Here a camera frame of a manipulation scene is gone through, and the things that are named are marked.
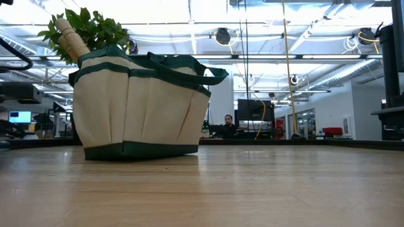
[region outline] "green plant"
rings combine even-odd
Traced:
[[[66,64],[74,62],[69,54],[59,45],[59,38],[62,36],[62,33],[55,26],[56,20],[63,18],[64,15],[66,15],[66,19],[70,25],[83,39],[90,51],[101,49],[110,44],[119,45],[122,51],[127,49],[128,32],[122,29],[121,24],[116,23],[114,19],[104,19],[98,11],[93,12],[92,18],[86,8],[81,8],[80,15],[70,9],[66,9],[65,13],[61,15],[52,15],[52,19],[48,24],[49,30],[38,33],[38,36],[44,36],[43,41],[49,39],[48,46],[56,52],[56,55],[61,56],[61,60],[66,61]]]

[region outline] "wooden table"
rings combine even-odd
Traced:
[[[202,146],[85,161],[79,147],[0,152],[0,226],[404,226],[404,152]]]

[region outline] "monitor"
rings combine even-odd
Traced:
[[[273,104],[268,100],[263,100],[262,102],[264,102],[266,106],[264,121],[273,121]],[[260,100],[238,100],[238,120],[262,120],[264,113],[264,105],[262,102]]]
[[[31,111],[10,111],[8,120],[11,123],[31,123]]]

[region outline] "man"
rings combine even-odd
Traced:
[[[233,124],[233,117],[230,114],[225,116],[225,125],[223,126],[223,138],[231,138],[234,136],[237,127]]]

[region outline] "canvas tote bag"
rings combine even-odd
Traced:
[[[73,117],[88,160],[145,159],[198,151],[210,92],[224,69],[191,56],[127,56],[115,45],[79,58]],[[209,69],[215,77],[203,76]]]

